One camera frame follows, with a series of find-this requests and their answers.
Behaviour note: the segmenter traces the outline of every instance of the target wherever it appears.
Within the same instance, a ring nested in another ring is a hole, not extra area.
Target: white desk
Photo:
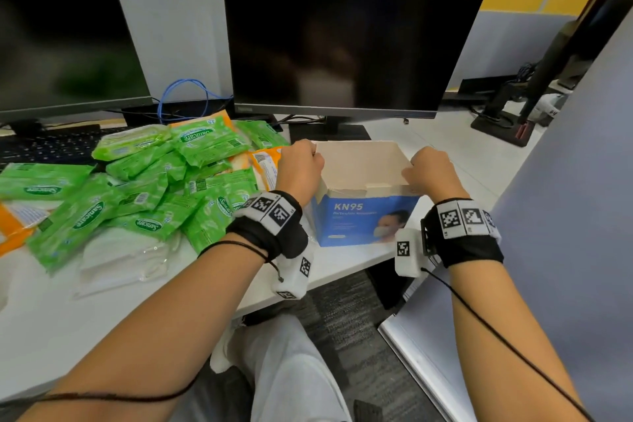
[[[471,114],[441,112],[436,120],[383,119],[364,123],[374,140],[394,140],[407,157],[432,145],[446,150],[471,196],[490,209],[509,184],[540,132],[530,145],[518,148],[470,129]],[[409,226],[418,226],[431,208],[420,199]],[[50,278],[26,249],[5,256],[17,263],[8,305],[0,311],[0,400],[46,389],[63,376],[108,331],[168,280],[135,284],[71,300],[75,263]],[[393,257],[390,244],[319,249],[310,274],[315,288]],[[184,242],[173,264],[173,277],[196,258]],[[236,316],[281,300],[270,290],[273,268],[264,266],[251,283]]]

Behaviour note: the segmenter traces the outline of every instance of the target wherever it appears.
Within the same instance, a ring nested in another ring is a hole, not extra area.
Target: black monitor
[[[145,104],[119,0],[0,0],[0,123]]]
[[[224,1],[237,112],[433,118],[483,0]]]
[[[471,125],[473,129],[514,145],[527,145],[534,124],[527,121],[539,99],[556,78],[575,87],[633,7],[633,0],[589,0],[580,16],[567,22],[554,37],[525,88],[501,87]],[[503,112],[511,97],[524,97],[519,116]]]

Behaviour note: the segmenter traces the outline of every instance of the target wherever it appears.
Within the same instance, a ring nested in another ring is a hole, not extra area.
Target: fist
[[[421,148],[411,164],[413,167],[404,169],[402,176],[416,193],[428,195],[433,203],[453,197],[470,198],[446,152],[430,146]]]
[[[316,193],[325,165],[323,155],[315,154],[316,149],[307,139],[281,149],[275,189],[289,193],[302,207]]]

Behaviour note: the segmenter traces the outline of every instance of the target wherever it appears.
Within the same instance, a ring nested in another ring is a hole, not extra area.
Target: monitor base
[[[327,140],[371,140],[362,125],[341,124],[344,117],[326,117],[324,124],[289,124],[290,142],[308,139],[314,141]]]
[[[534,131],[534,122],[527,121],[525,124],[518,124],[518,117],[514,114],[509,114],[508,112],[501,111],[500,112],[501,122],[500,123],[508,123],[508,120],[512,122],[512,127],[505,127],[497,125],[495,122],[488,120],[481,115],[473,121],[470,125],[473,129],[483,132],[484,134],[491,135],[501,140],[505,140],[512,145],[516,145],[519,147],[527,146],[527,143],[530,141],[530,136]]]

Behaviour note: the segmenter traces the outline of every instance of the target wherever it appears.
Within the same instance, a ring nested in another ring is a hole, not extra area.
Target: blue box
[[[401,175],[411,164],[395,142],[318,142],[325,159],[312,199],[312,222],[321,247],[392,242],[420,197]]]

